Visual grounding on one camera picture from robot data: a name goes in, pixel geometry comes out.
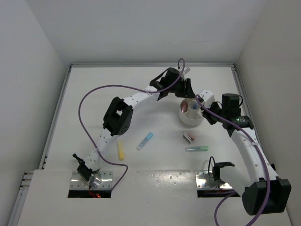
white table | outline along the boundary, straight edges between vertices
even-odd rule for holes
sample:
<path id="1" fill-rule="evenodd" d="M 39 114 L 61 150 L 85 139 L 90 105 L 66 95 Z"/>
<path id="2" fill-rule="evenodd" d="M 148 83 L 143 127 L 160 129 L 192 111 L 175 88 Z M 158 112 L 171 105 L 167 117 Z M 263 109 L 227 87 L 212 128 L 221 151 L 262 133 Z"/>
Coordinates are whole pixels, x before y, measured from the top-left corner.
<path id="1" fill-rule="evenodd" d="M 197 198 L 195 170 L 207 169 L 212 155 L 216 161 L 231 161 L 246 177 L 238 149 L 221 124 L 206 120 L 194 128 L 178 118 L 181 101 L 173 94 L 134 112 L 130 129 L 121 137 L 125 159 L 118 160 L 113 145 L 106 158 L 129 165 L 124 179 L 110 199 L 67 198 L 72 170 L 78 163 L 72 154 L 84 158 L 93 145 L 81 128 L 77 110 L 81 98 L 91 89 L 108 84 L 145 88 L 166 67 L 73 67 L 47 151 L 45 169 L 36 170 L 26 197 L 19 226 L 214 226 L 214 209 L 221 198 Z M 195 93 L 212 91 L 221 101 L 223 93 L 237 93 L 231 67 L 192 67 L 188 76 Z M 91 94 L 83 104 L 82 117 L 93 138 L 102 128 L 103 116 L 111 100 L 135 93 L 122 88 L 106 88 Z M 154 137 L 141 150 L 136 146 L 148 134 Z M 208 145 L 209 151 L 186 153 L 184 131 L 196 135 L 194 145 Z M 113 170 L 113 182 L 124 168 Z M 241 198 L 229 198 L 221 206 L 218 220 L 223 226 L 245 225 L 247 215 Z M 290 225 L 288 214 L 261 215 L 254 225 Z"/>

yellow object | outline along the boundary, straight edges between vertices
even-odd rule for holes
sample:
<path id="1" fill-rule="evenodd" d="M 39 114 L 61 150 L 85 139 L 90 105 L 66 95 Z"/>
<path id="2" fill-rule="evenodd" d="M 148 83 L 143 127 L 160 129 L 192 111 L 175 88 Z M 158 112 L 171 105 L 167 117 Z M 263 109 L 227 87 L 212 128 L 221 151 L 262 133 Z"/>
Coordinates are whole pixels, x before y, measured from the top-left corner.
<path id="1" fill-rule="evenodd" d="M 124 152 L 123 152 L 123 142 L 122 140 L 117 140 L 117 149 L 118 149 L 118 157 L 119 160 L 124 160 Z"/>

blue marker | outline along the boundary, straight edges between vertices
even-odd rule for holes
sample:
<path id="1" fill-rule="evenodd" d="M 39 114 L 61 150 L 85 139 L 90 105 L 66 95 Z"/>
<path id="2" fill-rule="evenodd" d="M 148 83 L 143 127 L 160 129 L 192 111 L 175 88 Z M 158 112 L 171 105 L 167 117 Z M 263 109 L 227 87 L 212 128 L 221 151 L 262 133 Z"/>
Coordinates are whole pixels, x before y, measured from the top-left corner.
<path id="1" fill-rule="evenodd" d="M 141 148 L 143 148 L 143 146 L 152 138 L 154 134 L 152 132 L 150 132 L 144 139 L 143 141 L 141 141 L 141 143 L 137 146 L 137 150 L 140 151 Z"/>

gray wall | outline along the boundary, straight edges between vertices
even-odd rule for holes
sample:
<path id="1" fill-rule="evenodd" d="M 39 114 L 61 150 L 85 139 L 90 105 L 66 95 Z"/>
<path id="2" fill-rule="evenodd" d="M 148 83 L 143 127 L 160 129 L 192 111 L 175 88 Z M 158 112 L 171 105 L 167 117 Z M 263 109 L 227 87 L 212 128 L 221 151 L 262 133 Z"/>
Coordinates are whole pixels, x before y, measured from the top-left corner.
<path id="1" fill-rule="evenodd" d="M 301 1 L 270 0 L 238 62 L 270 162 L 292 184 L 287 209 L 301 225 Z"/>
<path id="2" fill-rule="evenodd" d="M 266 0 L 27 0 L 60 58 L 235 62 Z"/>
<path id="3" fill-rule="evenodd" d="M 0 225 L 39 166 L 67 68 L 24 0 L 0 3 Z"/>

metal plate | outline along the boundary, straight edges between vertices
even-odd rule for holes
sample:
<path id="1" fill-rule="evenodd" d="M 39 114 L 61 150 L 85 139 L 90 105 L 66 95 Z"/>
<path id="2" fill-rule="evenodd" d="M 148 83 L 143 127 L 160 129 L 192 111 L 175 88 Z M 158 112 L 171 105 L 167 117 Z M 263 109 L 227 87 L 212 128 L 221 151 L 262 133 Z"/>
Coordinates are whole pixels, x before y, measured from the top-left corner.
<path id="1" fill-rule="evenodd" d="M 195 171 L 197 189 L 202 191 L 207 190 L 232 190 L 232 187 L 228 183 L 219 183 L 213 180 L 209 176 L 208 171 Z"/>
<path id="2" fill-rule="evenodd" d="M 102 176 L 101 184 L 91 190 L 110 190 L 113 183 L 113 171 L 99 171 Z M 70 182 L 70 190 L 89 190 L 88 182 L 80 176 L 78 172 L 73 172 Z"/>

